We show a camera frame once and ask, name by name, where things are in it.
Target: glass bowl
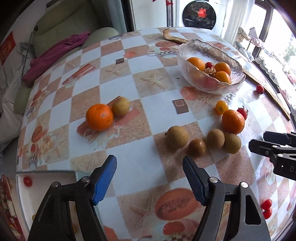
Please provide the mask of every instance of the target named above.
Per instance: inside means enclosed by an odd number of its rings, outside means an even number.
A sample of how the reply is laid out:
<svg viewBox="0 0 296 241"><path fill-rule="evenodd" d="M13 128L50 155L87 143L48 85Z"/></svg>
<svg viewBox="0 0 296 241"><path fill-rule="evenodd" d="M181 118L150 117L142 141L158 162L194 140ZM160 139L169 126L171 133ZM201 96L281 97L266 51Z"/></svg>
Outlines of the glass bowl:
<svg viewBox="0 0 296 241"><path fill-rule="evenodd" d="M186 61L190 57L200 58L205 63L211 62L213 65L218 62L227 63L231 69L231 84L220 82L214 77L200 71L194 65ZM193 39L186 44L181 44L178 48L177 58L179 69L188 83L196 89L207 93L226 94L234 92L246 78L239 62L229 57L220 49L198 39Z"/></svg>

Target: magenta towel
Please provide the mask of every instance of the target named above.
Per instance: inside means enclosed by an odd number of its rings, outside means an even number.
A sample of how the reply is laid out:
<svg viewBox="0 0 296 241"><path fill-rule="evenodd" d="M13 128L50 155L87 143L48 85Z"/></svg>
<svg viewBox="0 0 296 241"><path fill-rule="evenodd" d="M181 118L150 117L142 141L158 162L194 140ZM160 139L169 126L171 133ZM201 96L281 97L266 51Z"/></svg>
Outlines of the magenta towel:
<svg viewBox="0 0 296 241"><path fill-rule="evenodd" d="M81 46L88 38L89 32L80 35L72 35L70 38L64 39L54 46L46 50L39 58L31 60L31 68L23 77L23 81L28 87L34 85L35 80L42 75L50 66L70 50Z"/></svg>

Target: window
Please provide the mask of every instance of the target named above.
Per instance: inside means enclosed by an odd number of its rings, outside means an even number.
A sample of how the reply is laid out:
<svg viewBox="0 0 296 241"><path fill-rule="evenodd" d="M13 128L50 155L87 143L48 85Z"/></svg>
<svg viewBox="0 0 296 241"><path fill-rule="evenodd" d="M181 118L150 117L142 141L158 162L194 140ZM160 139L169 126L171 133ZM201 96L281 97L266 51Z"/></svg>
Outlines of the window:
<svg viewBox="0 0 296 241"><path fill-rule="evenodd" d="M266 67L275 73L280 86L296 89L296 39L290 28L274 10L264 50L259 56L264 59Z"/></svg>
<svg viewBox="0 0 296 241"><path fill-rule="evenodd" d="M247 34L249 34L250 28L255 27L256 33L259 36L259 34L261 33L262 28L263 28L265 16L266 16L266 10L256 4L254 4L254 6L252 7L252 10L251 10L248 22L247 22L246 27L244 29L245 32ZM255 45L251 44L246 39L243 40L241 45L250 53L252 53L255 48Z"/></svg>

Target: floor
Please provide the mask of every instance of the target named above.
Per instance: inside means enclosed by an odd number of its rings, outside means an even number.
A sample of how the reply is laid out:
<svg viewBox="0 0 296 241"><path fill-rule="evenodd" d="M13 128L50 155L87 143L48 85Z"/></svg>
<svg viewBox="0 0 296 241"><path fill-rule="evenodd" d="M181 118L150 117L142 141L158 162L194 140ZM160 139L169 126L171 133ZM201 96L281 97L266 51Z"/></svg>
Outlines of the floor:
<svg viewBox="0 0 296 241"><path fill-rule="evenodd" d="M4 158L0 158L0 176L4 174L7 177L15 179L17 142L18 138L15 138L3 151Z"/></svg>

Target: white curtain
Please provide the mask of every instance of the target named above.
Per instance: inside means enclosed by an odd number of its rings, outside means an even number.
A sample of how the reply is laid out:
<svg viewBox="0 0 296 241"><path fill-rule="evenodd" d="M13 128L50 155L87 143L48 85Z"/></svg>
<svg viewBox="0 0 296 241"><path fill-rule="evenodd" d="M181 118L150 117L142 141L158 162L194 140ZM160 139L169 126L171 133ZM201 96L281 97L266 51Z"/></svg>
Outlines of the white curtain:
<svg viewBox="0 0 296 241"><path fill-rule="evenodd" d="M255 0L234 0L228 26L224 35L225 41L234 45L237 30L244 28L248 22Z"/></svg>

